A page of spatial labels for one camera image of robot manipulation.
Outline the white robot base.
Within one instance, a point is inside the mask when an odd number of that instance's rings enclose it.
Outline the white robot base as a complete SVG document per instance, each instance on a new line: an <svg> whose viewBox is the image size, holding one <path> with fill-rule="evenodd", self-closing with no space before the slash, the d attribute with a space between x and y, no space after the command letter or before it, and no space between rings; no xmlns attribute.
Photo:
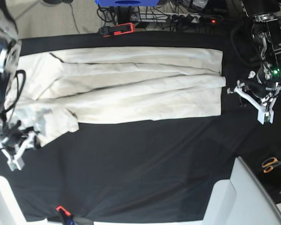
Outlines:
<svg viewBox="0 0 281 225"><path fill-rule="evenodd" d="M241 157L214 184L203 225L281 225L281 212Z"/></svg>
<svg viewBox="0 0 281 225"><path fill-rule="evenodd" d="M6 178L0 176L0 225L46 225L47 219L26 221L11 186Z"/></svg>

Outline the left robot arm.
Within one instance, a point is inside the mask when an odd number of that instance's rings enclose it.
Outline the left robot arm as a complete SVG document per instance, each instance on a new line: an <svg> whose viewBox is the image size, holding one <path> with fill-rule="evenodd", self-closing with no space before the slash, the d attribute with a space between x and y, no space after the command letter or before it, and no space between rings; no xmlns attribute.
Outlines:
<svg viewBox="0 0 281 225"><path fill-rule="evenodd" d="M257 62L247 62L233 45L239 59L247 66L259 67L253 77L238 80L233 90L255 107L269 110L281 91L281 26L276 13L280 5L276 0L242 0L244 15L252 21L251 40L257 52Z"/></svg>

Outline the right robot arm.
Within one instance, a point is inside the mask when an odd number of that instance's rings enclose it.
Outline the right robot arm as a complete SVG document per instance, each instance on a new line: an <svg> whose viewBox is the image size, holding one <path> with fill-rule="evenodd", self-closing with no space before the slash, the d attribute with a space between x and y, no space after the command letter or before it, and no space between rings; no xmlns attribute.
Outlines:
<svg viewBox="0 0 281 225"><path fill-rule="evenodd" d="M25 71L17 69L21 46L15 21L6 2L0 0L0 149L9 156L38 145L33 127L21 130L21 121L12 124L7 116L15 109L26 82Z"/></svg>

